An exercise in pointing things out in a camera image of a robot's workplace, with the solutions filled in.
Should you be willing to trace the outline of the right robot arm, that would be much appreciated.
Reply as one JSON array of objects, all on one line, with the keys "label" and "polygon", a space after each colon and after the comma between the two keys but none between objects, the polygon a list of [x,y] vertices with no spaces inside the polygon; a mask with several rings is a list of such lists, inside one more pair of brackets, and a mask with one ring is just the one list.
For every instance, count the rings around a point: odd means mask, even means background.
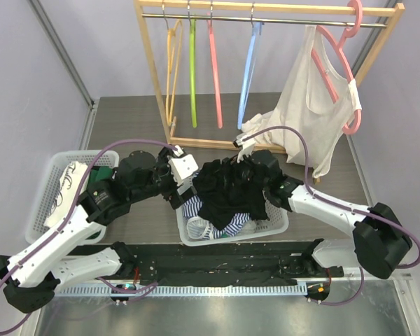
[{"label": "right robot arm", "polygon": [[409,233],[390,206],[360,206],[319,192],[282,172],[268,150],[233,157],[235,180],[252,183],[277,208],[304,214],[349,235],[359,265],[379,279],[389,278],[412,248]]}]

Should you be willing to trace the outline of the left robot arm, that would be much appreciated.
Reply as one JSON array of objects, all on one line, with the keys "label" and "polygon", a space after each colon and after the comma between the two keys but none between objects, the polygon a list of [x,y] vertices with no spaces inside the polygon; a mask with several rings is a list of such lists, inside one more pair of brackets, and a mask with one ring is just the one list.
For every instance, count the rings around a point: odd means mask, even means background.
[{"label": "left robot arm", "polygon": [[68,213],[17,255],[0,255],[0,289],[8,304],[29,314],[61,290],[98,277],[130,278],[137,259],[122,242],[82,258],[66,256],[94,233],[128,214],[133,203],[161,195],[178,209],[193,196],[190,185],[198,165],[181,149],[163,148],[157,157],[134,151],[120,161],[115,175],[94,182]]}]

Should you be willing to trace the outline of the light blue hanger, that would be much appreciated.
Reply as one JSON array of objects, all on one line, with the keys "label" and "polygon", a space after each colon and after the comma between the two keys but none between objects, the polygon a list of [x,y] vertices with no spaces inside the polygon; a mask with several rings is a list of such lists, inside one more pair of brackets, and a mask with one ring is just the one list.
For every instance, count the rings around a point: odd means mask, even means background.
[{"label": "light blue hanger", "polygon": [[251,6],[251,40],[248,47],[248,52],[246,55],[246,62],[244,67],[244,75],[241,84],[241,92],[239,98],[239,108],[237,114],[237,129],[240,130],[242,128],[244,115],[246,112],[246,107],[249,99],[249,92],[251,88],[251,83],[253,80],[253,72],[256,65],[257,55],[258,55],[258,47],[260,45],[260,38],[262,34],[262,23],[261,22],[254,22],[253,14],[255,11],[255,2],[252,3]]}]

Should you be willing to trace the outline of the blue striped tank top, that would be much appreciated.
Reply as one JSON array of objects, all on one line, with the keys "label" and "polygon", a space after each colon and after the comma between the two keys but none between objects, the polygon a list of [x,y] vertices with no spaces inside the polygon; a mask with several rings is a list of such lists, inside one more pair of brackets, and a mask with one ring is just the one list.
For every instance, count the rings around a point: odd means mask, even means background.
[{"label": "blue striped tank top", "polygon": [[217,229],[211,222],[198,215],[203,203],[198,196],[189,199],[182,207],[185,229],[189,238],[195,240],[221,239],[225,233],[230,237],[242,235],[240,232],[246,222],[254,221],[248,213],[236,213],[229,224],[223,229]]}]

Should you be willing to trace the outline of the lime green hanger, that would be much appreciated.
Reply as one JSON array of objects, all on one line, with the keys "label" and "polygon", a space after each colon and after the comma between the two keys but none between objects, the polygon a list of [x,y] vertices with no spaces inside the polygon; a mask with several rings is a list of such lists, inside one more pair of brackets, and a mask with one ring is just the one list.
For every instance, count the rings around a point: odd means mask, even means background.
[{"label": "lime green hanger", "polygon": [[189,21],[189,71],[190,71],[190,113],[192,127],[197,127],[197,107],[195,93],[195,21],[191,19],[190,1],[187,1]]}]

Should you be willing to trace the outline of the black tank top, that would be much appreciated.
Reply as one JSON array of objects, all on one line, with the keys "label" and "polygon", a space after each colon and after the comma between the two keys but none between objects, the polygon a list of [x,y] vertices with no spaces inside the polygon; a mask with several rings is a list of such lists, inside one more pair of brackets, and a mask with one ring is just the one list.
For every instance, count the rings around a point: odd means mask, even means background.
[{"label": "black tank top", "polygon": [[202,202],[198,215],[218,230],[241,216],[242,222],[268,219],[263,185],[234,158],[204,163],[192,184]]}]

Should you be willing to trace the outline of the yellow hanger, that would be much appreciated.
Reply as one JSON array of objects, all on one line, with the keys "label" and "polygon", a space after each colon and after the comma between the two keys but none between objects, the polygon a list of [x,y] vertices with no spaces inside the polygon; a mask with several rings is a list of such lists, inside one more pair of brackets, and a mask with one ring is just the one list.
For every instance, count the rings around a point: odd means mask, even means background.
[{"label": "yellow hanger", "polygon": [[168,126],[171,126],[174,118],[174,105],[176,86],[179,76],[179,65],[183,40],[183,23],[178,19],[173,27],[169,27],[165,2],[162,2],[162,14],[167,25],[167,84],[165,96],[165,114]]}]

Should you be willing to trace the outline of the grey tank top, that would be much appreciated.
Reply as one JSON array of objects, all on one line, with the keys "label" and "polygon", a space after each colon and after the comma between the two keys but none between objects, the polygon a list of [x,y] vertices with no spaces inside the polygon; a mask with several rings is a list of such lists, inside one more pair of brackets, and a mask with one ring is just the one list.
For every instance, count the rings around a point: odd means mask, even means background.
[{"label": "grey tank top", "polygon": [[243,235],[251,235],[256,231],[256,222],[255,221],[249,221],[246,222],[240,231]]}]

